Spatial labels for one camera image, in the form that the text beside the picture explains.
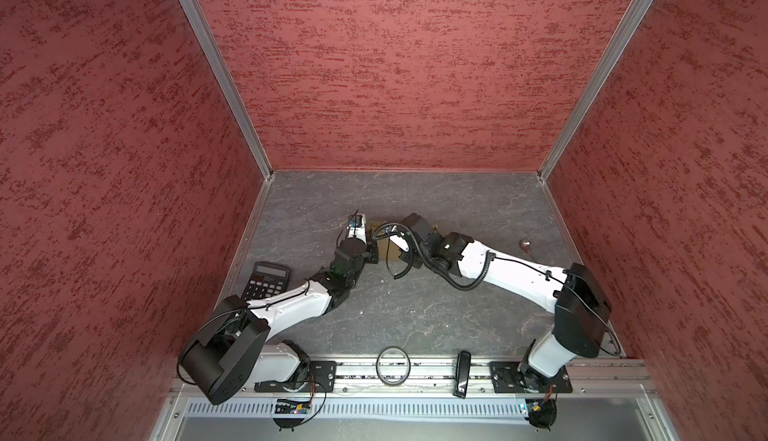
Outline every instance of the red wall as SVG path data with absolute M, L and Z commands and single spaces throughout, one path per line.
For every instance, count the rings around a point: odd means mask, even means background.
M 275 168 L 535 171 L 630 0 L 200 0 Z
M 259 172 L 177 0 L 0 30 L 0 438 L 144 441 Z
M 768 439 L 768 0 L 656 0 L 550 178 L 683 439 Z

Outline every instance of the marble surface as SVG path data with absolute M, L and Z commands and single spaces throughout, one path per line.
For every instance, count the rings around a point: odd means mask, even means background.
M 417 212 L 443 235 L 458 231 L 488 246 L 537 262 L 571 259 L 533 174 L 278 172 L 254 243 L 238 277 L 241 293 L 256 261 L 292 268 L 291 287 L 328 266 L 336 236 L 355 210 L 369 221 L 400 221 Z M 405 266 L 390 263 L 393 271 Z M 307 353 L 378 353 L 395 344 L 410 354 L 522 356 L 552 325 L 531 301 L 483 283 L 461 292 L 426 269 L 397 281 L 383 262 L 367 265 L 341 307 L 276 336 Z

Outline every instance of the black calculator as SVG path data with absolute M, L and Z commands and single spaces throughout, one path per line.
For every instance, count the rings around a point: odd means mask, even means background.
M 254 266 L 248 284 L 243 291 L 243 301 L 262 300 L 277 296 L 288 289 L 290 268 L 276 263 L 259 261 Z

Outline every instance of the calculator screen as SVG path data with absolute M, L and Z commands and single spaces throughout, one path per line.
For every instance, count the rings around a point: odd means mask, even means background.
M 274 267 L 256 266 L 256 272 L 264 274 L 272 274 L 273 276 L 285 277 L 286 273 L 281 269 L 275 269 Z

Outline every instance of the black mounting plate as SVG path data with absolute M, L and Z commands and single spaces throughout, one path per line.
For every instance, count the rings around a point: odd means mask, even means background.
M 331 393 L 333 391 L 333 382 L 336 380 L 336 361 L 310 361 L 309 375 L 315 376 L 315 381 L 321 384 L 326 389 L 326 392 Z M 289 391 L 286 389 L 287 383 L 278 383 L 277 381 L 264 381 L 263 383 L 256 383 L 254 385 L 254 391 L 257 393 L 308 393 L 310 391 L 310 384 L 305 383 L 304 386 L 299 388 L 298 391 Z
M 530 392 L 526 391 L 522 386 L 518 384 L 507 383 L 504 380 L 504 378 L 506 378 L 505 376 L 498 376 L 498 371 L 501 369 L 510 369 L 513 373 L 517 373 L 519 364 L 520 363 L 517 361 L 492 361 L 488 364 L 491 368 L 491 381 L 493 382 L 493 390 L 496 392 L 496 394 L 530 394 Z M 553 378 L 553 381 L 554 382 L 552 383 L 552 386 L 554 387 L 553 392 L 555 393 L 568 394 L 574 391 L 573 387 L 571 386 L 571 377 L 569 377 L 568 372 L 565 370 L 565 366 L 560 368 L 557 376 Z

